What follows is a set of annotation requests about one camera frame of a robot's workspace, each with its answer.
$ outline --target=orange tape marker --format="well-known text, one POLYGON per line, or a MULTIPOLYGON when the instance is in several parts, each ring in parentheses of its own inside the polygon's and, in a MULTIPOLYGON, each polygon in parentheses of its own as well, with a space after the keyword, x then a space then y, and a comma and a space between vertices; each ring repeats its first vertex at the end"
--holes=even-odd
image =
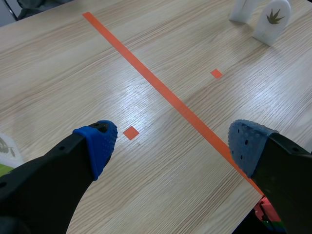
POLYGON ((239 169, 232 159, 229 147, 200 120, 164 83, 138 60, 104 25, 90 12, 82 14, 109 43, 255 188, 256 184, 239 169))
POLYGON ((126 131, 124 131, 123 133, 129 140, 132 140, 138 135, 138 131, 132 126, 128 128, 126 131))
POLYGON ((214 78, 219 79, 222 76, 222 73, 218 69, 214 69, 212 72, 210 72, 211 75, 214 76, 214 78))

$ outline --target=wood grain surface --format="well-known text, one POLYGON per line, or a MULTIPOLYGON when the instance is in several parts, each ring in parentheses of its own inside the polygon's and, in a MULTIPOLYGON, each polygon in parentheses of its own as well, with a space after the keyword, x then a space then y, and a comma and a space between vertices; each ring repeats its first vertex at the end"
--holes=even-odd
POLYGON ((100 119, 116 150, 69 234, 231 233, 260 195, 81 15, 92 12, 223 141, 243 118, 312 148, 312 5, 273 47, 231 0, 76 0, 0 28, 0 132, 25 160, 100 119), (219 69, 215 79, 210 72, 219 69), (134 126, 129 141, 122 134, 134 126))

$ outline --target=blue rubber gripper pad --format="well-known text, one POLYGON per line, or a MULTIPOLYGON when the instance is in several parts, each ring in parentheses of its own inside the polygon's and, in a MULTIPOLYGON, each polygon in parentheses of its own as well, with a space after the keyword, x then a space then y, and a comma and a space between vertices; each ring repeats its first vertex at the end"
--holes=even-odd
POLYGON ((113 153, 118 135, 117 126, 111 121, 101 120, 98 122, 108 123, 105 133, 89 126, 84 126, 73 131, 73 133, 86 138, 94 181, 103 172, 106 161, 113 153))
POLYGON ((248 120, 236 120, 229 128, 229 148, 238 167, 250 178, 262 155, 267 139, 276 130, 248 120))

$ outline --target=white block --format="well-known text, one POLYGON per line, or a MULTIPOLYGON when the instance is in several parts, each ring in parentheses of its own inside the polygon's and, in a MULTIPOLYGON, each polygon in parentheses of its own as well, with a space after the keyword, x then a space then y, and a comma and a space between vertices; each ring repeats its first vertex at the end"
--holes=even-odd
POLYGON ((252 37, 271 46, 285 29, 291 14, 287 0, 272 0, 262 11, 252 37))
POLYGON ((15 142, 2 133, 0 133, 0 164, 12 168, 23 164, 23 159, 15 142))
POLYGON ((261 0, 236 0, 229 20, 247 23, 261 0))

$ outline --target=gray rubber gripper pad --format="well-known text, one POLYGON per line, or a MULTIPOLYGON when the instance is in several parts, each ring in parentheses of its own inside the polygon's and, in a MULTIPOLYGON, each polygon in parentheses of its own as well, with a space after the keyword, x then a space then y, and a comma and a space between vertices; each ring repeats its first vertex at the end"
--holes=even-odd
POLYGON ((238 167, 250 178, 262 155, 267 139, 276 130, 248 120, 236 120, 229 128, 229 148, 238 167))

